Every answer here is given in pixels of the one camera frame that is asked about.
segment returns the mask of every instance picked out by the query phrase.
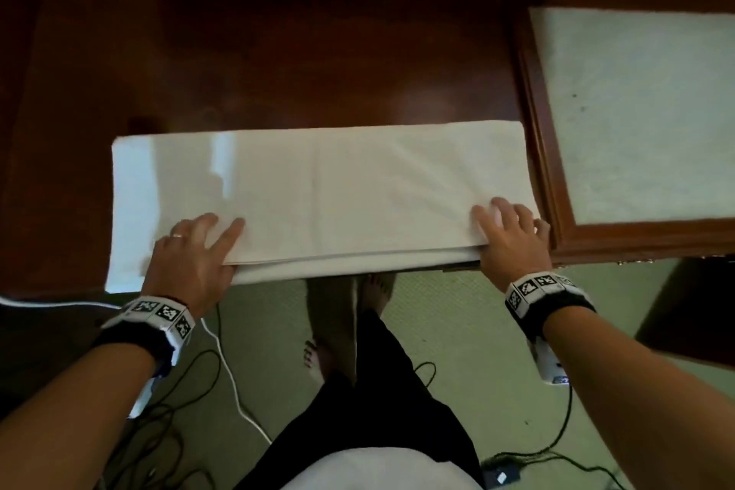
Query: person's left hand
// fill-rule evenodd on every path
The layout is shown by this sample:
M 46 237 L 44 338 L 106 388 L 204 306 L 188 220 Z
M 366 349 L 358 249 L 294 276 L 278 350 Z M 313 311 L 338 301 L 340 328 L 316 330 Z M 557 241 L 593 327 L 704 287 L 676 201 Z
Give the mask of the person's left hand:
M 214 214 L 184 219 L 156 241 L 140 294 L 180 300 L 195 319 L 219 302 L 236 268 L 222 263 L 243 233 L 245 220 L 235 219 L 207 249 L 207 233 L 218 220 Z

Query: person's right arm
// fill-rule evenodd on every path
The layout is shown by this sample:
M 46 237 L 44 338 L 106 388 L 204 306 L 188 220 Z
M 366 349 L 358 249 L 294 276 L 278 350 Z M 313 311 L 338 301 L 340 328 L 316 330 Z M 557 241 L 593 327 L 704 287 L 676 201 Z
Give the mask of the person's right arm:
M 482 271 L 503 293 L 551 270 L 548 224 L 494 198 L 473 215 L 488 238 Z M 584 408 L 638 490 L 735 488 L 735 404 L 625 335 L 595 312 L 553 312 L 543 334 Z

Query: wooden table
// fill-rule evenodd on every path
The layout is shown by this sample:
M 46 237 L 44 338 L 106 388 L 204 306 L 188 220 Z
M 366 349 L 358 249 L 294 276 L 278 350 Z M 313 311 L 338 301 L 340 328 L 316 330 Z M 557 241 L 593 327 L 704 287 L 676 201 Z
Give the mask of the wooden table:
M 492 10 L 43 0 L 0 211 L 0 293 L 102 290 L 117 136 L 520 118 Z

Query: forearm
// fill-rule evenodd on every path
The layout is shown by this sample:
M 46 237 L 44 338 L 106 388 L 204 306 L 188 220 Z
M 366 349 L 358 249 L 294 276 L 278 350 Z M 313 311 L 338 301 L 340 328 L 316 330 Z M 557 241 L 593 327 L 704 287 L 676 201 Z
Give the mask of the forearm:
M 735 407 L 591 310 L 551 314 L 544 335 L 638 490 L 724 488 L 735 478 Z
M 90 490 L 153 371 L 139 346 L 89 351 L 0 425 L 3 488 Z

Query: white shirt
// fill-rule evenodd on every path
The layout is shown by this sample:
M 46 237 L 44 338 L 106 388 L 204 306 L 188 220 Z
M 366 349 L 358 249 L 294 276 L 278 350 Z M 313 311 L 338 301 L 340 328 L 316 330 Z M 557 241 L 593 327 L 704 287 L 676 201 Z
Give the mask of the white shirt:
M 346 449 L 326 456 L 283 490 L 482 490 L 453 463 L 436 463 L 413 449 Z

